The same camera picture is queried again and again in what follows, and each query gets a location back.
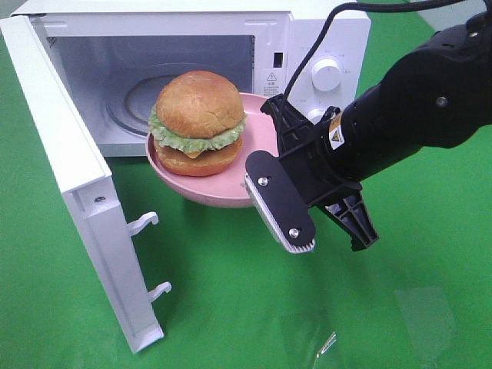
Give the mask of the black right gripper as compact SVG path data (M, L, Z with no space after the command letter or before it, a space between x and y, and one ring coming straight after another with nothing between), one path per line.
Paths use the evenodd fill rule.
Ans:
M327 216L351 237L352 251L372 246L379 235L367 212L362 185L335 169L325 142L329 125L341 110L329 107L315 125L283 95L276 95L260 111L272 119L280 162L306 205L327 203Z

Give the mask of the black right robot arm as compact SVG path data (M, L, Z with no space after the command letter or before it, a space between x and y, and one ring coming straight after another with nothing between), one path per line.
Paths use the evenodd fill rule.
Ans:
M368 248L377 232L361 182L421 148L461 145L491 123L491 13L436 32L316 124L283 95L261 111L274 122L278 155L251 158L248 190L274 237L292 254L311 251L315 206L351 236L355 251Z

